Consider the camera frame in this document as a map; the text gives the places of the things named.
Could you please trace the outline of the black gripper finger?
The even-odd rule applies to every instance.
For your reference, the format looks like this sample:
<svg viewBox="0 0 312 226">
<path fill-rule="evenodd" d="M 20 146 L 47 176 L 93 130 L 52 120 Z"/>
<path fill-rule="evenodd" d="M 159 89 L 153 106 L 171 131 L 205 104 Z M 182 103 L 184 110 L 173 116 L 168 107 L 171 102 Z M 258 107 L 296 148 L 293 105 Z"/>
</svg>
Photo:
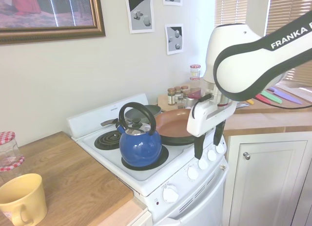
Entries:
<svg viewBox="0 0 312 226">
<path fill-rule="evenodd" d="M 194 140 L 194 151 L 195 151 L 195 158 L 200 160 L 203 154 L 203 144 L 205 140 L 206 134 L 204 133 L 200 137 L 196 137 Z"/>
<path fill-rule="evenodd" d="M 224 132 L 225 123 L 226 121 L 224 120 L 221 123 L 219 123 L 215 128 L 215 133 L 214 133 L 214 145 L 215 146 L 218 146 L 221 141 L 221 138 Z"/>
</svg>

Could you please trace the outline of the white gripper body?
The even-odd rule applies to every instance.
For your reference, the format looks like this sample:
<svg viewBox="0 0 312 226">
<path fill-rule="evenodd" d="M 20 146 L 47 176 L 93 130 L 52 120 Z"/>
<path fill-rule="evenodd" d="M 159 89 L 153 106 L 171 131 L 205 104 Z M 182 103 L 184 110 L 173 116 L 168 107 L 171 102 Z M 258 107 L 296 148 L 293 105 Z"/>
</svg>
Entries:
<svg viewBox="0 0 312 226">
<path fill-rule="evenodd" d="M 211 101 L 199 102 L 190 111 L 187 132 L 200 137 L 221 122 L 228 119 L 236 110 L 236 101 L 230 101 L 227 106 L 219 107 Z"/>
</svg>

